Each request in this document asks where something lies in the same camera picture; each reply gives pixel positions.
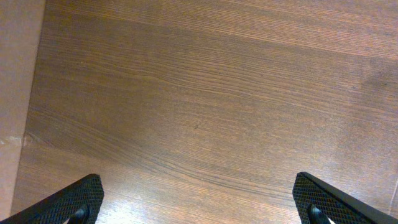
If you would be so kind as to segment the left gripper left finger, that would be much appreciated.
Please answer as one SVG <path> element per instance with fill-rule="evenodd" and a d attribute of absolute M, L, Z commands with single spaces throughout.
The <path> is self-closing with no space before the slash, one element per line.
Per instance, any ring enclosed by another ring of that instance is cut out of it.
<path fill-rule="evenodd" d="M 98 174 L 89 174 L 1 223 L 95 224 L 104 199 Z"/>

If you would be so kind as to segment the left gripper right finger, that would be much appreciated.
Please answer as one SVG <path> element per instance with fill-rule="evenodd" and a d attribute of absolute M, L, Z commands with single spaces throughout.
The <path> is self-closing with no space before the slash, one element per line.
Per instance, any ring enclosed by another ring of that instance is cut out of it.
<path fill-rule="evenodd" d="M 296 175 L 293 198 L 304 224 L 397 224 L 397 219 L 344 193 L 308 172 Z"/>

